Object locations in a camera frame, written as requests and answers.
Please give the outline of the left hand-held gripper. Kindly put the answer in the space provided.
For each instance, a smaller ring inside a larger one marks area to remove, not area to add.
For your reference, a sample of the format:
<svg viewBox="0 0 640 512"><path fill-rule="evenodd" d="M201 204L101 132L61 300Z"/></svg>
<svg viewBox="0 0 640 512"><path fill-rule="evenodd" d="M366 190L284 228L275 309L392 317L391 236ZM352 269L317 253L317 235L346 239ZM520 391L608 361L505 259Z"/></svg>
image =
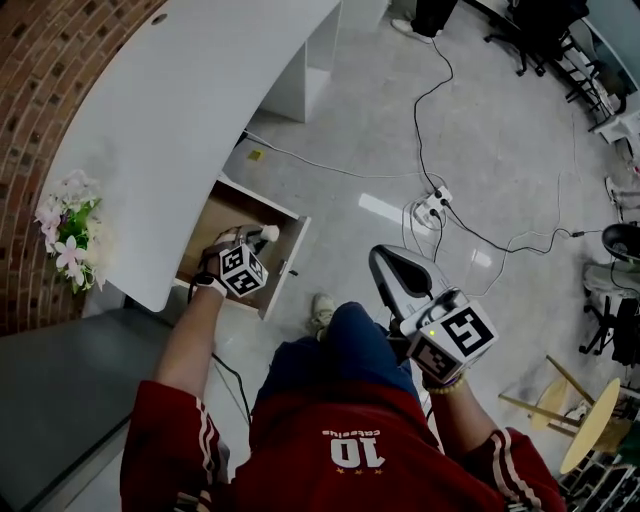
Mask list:
<svg viewBox="0 0 640 512"><path fill-rule="evenodd" d="M265 227L239 227L237 246L221 253L220 277L238 298L244 298L266 285L269 273L257 254L268 244L260 239Z"/></svg>

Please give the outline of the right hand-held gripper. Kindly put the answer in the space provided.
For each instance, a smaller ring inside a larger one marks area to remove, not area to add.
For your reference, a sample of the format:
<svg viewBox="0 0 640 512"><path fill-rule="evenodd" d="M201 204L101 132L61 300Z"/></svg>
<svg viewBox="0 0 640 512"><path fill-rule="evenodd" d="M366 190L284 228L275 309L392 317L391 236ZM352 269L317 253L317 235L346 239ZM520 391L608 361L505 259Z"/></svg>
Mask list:
<svg viewBox="0 0 640 512"><path fill-rule="evenodd" d="M498 339L478 301L450 283L438 265L399 246L376 245L369 268L391 311L388 341L398 363L412 360L433 383L450 383Z"/></svg>

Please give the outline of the wooden drawer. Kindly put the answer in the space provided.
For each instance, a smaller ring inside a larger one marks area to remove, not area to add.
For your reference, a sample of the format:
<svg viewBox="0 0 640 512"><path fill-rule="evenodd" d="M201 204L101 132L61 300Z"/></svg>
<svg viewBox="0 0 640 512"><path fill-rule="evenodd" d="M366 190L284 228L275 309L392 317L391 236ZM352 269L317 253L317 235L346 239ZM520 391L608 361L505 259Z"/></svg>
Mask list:
<svg viewBox="0 0 640 512"><path fill-rule="evenodd" d="M264 288L246 298L228 295L231 304L254 312L263 320L270 317L301 242L310 224L308 217L258 195L221 176L214 184L186 246L174 283L187 288L196 274L203 250L224 231L249 225L254 229L275 225L279 237L258 255L268 271Z"/></svg>

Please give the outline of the person's left forearm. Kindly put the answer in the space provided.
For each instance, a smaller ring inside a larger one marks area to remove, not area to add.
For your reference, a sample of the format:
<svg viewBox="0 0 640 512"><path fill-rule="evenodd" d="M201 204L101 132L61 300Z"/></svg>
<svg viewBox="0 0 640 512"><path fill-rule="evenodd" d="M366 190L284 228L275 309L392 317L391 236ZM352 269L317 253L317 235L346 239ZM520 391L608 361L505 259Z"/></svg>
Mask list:
<svg viewBox="0 0 640 512"><path fill-rule="evenodd" d="M155 373L156 382L198 399L204 397L223 303L223 294L216 288L196 290L168 338Z"/></svg>

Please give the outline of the person's right forearm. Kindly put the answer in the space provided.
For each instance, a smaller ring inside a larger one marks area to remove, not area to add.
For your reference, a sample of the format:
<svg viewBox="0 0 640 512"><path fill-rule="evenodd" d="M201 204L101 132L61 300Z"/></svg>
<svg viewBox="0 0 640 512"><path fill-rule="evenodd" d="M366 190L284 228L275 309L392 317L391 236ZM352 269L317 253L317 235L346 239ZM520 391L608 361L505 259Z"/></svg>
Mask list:
<svg viewBox="0 0 640 512"><path fill-rule="evenodd" d="M429 395L442 448L452 459L463 459L498 429L466 380L449 388L430 390Z"/></svg>

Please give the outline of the person's left hand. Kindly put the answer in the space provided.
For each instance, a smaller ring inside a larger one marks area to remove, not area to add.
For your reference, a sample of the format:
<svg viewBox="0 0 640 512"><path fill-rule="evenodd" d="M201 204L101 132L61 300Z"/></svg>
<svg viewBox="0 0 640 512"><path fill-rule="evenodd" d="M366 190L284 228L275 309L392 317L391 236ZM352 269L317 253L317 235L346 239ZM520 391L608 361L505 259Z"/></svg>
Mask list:
<svg viewBox="0 0 640 512"><path fill-rule="evenodd" d="M205 248L201 255L200 265L209 273L220 275L221 253L237 246L239 227L230 228L219 234L214 242Z"/></svg>

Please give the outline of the white power strip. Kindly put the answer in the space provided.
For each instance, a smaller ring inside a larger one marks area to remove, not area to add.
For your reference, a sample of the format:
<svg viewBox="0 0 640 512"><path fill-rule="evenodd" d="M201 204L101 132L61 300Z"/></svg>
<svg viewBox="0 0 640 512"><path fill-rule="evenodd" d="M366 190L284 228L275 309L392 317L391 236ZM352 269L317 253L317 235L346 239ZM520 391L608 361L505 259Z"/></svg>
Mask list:
<svg viewBox="0 0 640 512"><path fill-rule="evenodd" d="M440 229L445 223L445 209L452 199L447 187L441 186L431 195L416 202L412 210L412 218L427 229Z"/></svg>

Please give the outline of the person's white shoe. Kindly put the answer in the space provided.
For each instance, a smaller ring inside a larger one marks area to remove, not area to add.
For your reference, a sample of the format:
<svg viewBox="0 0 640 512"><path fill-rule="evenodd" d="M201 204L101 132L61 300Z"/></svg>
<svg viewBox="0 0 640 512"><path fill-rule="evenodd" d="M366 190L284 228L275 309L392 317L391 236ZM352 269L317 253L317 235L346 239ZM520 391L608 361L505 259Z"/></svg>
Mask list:
<svg viewBox="0 0 640 512"><path fill-rule="evenodd" d="M327 294L317 293L311 303L311 313L308 320L309 333L321 341L336 310L334 300Z"/></svg>

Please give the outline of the person's blue jeans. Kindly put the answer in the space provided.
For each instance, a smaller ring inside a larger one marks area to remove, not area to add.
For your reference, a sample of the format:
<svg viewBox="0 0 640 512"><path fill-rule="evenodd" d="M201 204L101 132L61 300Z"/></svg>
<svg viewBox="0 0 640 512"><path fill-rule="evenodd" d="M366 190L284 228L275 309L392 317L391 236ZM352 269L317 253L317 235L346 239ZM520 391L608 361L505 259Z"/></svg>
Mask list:
<svg viewBox="0 0 640 512"><path fill-rule="evenodd" d="M335 310L319 337L281 343L256 402L339 381L391 387L419 398L410 363L398 361L386 329L360 304L348 302Z"/></svg>

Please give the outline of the white desk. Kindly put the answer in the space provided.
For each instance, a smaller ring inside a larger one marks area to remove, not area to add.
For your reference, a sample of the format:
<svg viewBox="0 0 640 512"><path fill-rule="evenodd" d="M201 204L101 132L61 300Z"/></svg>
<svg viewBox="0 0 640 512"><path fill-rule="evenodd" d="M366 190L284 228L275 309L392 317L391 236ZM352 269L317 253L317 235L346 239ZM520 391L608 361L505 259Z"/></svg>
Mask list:
<svg viewBox="0 0 640 512"><path fill-rule="evenodd" d="M99 182L114 243L84 315L162 310L212 188L257 110L306 121L327 84L341 0L166 0L107 65L47 184Z"/></svg>

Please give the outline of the pink and white flowers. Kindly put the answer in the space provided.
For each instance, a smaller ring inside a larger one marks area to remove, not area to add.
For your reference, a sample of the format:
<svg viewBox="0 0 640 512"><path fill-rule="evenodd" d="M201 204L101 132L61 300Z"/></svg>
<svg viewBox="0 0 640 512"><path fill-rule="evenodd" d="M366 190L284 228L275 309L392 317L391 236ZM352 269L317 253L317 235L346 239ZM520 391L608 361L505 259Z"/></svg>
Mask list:
<svg viewBox="0 0 640 512"><path fill-rule="evenodd" d="M74 293L102 288L110 252L99 182L76 169L54 182L35 210L46 255Z"/></svg>

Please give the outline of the person's red jersey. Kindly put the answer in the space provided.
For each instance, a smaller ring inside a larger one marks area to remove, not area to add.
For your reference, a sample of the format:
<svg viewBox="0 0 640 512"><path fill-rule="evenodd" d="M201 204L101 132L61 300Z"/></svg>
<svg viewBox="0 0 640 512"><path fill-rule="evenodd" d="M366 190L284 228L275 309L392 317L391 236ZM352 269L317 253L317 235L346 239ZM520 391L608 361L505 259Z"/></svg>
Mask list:
<svg viewBox="0 0 640 512"><path fill-rule="evenodd" d="M346 381L260 403L233 478L204 403L138 390L120 477L123 512L566 512L531 440L496 430L443 454L407 392Z"/></svg>

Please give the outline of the black swivel chair base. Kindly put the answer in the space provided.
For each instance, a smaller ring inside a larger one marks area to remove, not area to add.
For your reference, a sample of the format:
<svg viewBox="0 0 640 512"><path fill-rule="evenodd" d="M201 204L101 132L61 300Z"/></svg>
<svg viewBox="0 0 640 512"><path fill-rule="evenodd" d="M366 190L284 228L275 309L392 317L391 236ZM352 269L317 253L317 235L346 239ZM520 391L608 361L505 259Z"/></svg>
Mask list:
<svg viewBox="0 0 640 512"><path fill-rule="evenodd" d="M587 345L579 347L579 352L599 356L612 343L612 359L623 366L634 368L640 365L640 301L622 299L615 314L611 312L611 306L609 296L605 297L602 312L592 303L584 305L583 311L593 314L598 322L598 329Z"/></svg>

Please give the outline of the black round bowl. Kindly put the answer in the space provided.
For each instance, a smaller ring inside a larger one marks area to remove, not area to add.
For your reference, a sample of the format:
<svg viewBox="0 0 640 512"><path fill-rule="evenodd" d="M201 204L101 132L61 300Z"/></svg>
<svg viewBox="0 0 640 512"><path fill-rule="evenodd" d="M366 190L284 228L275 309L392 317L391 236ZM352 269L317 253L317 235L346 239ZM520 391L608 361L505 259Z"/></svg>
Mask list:
<svg viewBox="0 0 640 512"><path fill-rule="evenodd" d="M603 230L601 240L605 249L615 258L640 264L640 226L612 224Z"/></svg>

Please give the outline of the white refrigerator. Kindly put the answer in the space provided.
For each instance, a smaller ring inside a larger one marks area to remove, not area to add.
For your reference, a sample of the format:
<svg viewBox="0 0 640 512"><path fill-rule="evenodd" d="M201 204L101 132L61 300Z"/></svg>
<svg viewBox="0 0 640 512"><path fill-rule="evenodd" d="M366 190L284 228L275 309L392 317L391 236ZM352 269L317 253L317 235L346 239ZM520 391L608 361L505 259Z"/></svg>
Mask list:
<svg viewBox="0 0 640 512"><path fill-rule="evenodd" d="M60 512L113 460L169 332L119 309L0 338L0 512Z"/></svg>

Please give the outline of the round wooden stool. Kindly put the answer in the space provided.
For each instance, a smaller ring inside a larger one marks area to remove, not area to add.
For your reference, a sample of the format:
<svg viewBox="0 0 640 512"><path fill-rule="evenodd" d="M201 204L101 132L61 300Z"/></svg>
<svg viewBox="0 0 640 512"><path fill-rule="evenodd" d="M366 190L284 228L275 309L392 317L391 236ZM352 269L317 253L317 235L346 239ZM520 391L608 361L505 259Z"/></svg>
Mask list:
<svg viewBox="0 0 640 512"><path fill-rule="evenodd" d="M621 381L619 378L610 381L595 399L554 358L547 355L546 360L559 372L560 377L545 389L535 405L505 394L500 394L499 398L527 411L534 430L553 430L571 440L559 469L561 475L566 475L576 469L591 451L595 451L601 445L603 434L614 427L613 413L620 395ZM560 414L569 387L586 401L586 414L581 419Z"/></svg>

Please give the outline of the white box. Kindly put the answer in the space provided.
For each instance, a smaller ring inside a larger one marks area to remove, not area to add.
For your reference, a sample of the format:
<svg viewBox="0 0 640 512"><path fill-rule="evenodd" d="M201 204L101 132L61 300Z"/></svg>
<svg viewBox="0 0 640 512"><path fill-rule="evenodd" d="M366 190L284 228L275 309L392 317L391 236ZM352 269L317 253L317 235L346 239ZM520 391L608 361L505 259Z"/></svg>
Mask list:
<svg viewBox="0 0 640 512"><path fill-rule="evenodd" d="M593 128L608 144L623 138L628 141L640 141L640 110L612 116Z"/></svg>

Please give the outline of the black office chair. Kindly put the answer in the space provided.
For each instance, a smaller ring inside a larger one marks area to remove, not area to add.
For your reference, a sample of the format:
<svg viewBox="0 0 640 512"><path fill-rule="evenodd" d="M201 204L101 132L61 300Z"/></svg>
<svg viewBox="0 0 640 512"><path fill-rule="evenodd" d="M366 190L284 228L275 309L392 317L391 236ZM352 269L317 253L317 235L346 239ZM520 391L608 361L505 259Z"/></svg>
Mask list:
<svg viewBox="0 0 640 512"><path fill-rule="evenodd" d="M516 75L522 77L527 69L527 58L535 66L534 72L543 76L545 64L561 61L564 57L563 41L569 27L589 13L588 0L509 0L507 12L511 19L498 23L498 33L490 33L485 43L499 41L515 48L520 56Z"/></svg>

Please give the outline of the black folding chair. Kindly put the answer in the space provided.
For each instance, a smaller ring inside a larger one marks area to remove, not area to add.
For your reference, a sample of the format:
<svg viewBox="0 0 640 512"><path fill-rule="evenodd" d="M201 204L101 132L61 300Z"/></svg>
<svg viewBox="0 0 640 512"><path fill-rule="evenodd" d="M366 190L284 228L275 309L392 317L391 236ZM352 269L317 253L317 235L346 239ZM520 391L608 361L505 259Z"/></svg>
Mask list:
<svg viewBox="0 0 640 512"><path fill-rule="evenodd" d="M570 64L567 72L575 82L565 96L566 101L571 103L584 95L586 102L591 105L590 113L600 115L603 121L611 118L616 113L616 107L600 80L607 66L597 57L589 30L570 28L562 49L564 59Z"/></svg>

